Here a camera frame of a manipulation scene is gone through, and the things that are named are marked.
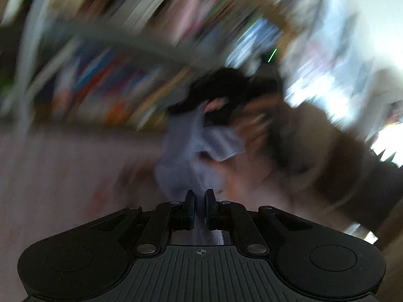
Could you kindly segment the purple and pink knit sweater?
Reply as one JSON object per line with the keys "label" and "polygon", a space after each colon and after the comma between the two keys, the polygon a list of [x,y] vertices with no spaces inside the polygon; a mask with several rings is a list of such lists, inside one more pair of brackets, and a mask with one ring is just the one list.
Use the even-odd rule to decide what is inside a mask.
{"label": "purple and pink knit sweater", "polygon": [[225,186],[224,176],[208,162],[224,162],[245,152],[234,130],[204,125],[205,107],[203,103],[195,110],[169,117],[165,153],[154,168],[156,182],[170,200],[184,200],[189,190],[195,194],[195,229],[178,239],[186,245],[225,243],[221,231],[209,231],[205,225],[206,190],[219,193]]}

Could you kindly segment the pink checkered cartoon table mat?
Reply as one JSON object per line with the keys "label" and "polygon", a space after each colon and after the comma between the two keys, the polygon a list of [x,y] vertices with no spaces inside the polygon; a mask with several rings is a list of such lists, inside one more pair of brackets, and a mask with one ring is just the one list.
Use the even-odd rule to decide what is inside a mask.
{"label": "pink checkered cartoon table mat", "polygon": [[17,274],[30,244],[127,205],[114,185],[124,167],[156,159],[151,132],[1,127],[1,300],[22,301]]}

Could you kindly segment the white and wood bookshelf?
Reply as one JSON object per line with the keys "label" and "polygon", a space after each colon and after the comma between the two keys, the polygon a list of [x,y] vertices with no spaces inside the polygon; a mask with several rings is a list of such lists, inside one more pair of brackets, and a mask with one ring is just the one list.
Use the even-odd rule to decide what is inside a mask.
{"label": "white and wood bookshelf", "polygon": [[140,128],[280,35],[265,0],[1,0],[1,119]]}

